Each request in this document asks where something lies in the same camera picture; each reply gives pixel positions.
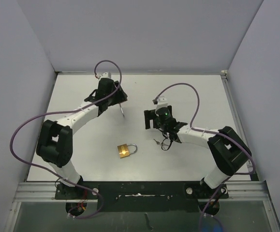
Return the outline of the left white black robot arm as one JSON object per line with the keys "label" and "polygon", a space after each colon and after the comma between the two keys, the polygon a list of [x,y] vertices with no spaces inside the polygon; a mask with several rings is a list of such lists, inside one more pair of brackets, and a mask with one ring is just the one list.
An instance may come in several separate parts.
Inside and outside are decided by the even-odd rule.
{"label": "left white black robot arm", "polygon": [[43,122],[37,143],[36,154],[55,170],[67,186],[66,193],[77,199],[84,187],[79,183],[81,175],[72,164],[73,135],[89,121],[99,117],[108,107],[127,101],[127,94],[114,81],[109,72],[100,76],[98,88],[84,99],[79,111],[56,121]]}

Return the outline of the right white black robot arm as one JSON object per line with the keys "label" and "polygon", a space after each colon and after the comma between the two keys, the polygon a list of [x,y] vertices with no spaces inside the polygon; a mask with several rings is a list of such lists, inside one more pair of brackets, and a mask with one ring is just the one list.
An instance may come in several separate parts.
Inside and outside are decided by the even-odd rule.
{"label": "right white black robot arm", "polygon": [[207,198],[218,191],[218,186],[235,175],[251,158],[251,151],[238,134],[229,126],[220,130],[192,128],[185,122],[179,122],[172,116],[172,107],[157,110],[145,110],[145,127],[162,132],[170,143],[189,143],[210,150],[215,167],[203,179],[200,186],[201,194]]}

